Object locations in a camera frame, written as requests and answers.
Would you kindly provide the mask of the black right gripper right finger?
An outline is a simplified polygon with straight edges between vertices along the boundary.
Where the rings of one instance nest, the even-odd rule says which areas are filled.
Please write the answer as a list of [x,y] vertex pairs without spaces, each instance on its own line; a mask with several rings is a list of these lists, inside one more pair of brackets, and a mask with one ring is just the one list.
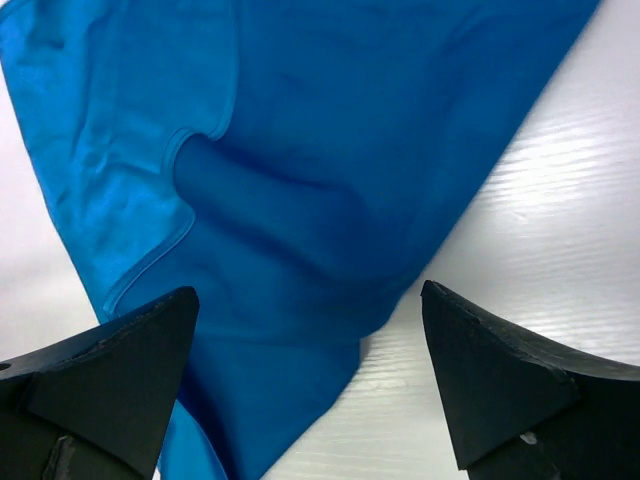
[[454,455],[469,478],[638,478],[638,367],[536,334],[433,281],[421,297]]

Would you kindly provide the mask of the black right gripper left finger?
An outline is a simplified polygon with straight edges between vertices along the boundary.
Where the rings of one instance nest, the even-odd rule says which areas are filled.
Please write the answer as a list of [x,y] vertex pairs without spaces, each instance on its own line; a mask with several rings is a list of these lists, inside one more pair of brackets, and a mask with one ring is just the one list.
[[179,288],[2,361],[2,478],[152,478],[198,311]]

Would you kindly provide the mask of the blue satin napkin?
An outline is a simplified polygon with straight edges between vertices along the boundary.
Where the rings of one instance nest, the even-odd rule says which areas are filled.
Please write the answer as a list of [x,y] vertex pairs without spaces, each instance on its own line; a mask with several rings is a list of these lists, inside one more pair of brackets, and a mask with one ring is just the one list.
[[196,289],[165,479],[258,479],[336,402],[593,1],[11,1],[1,64],[100,321]]

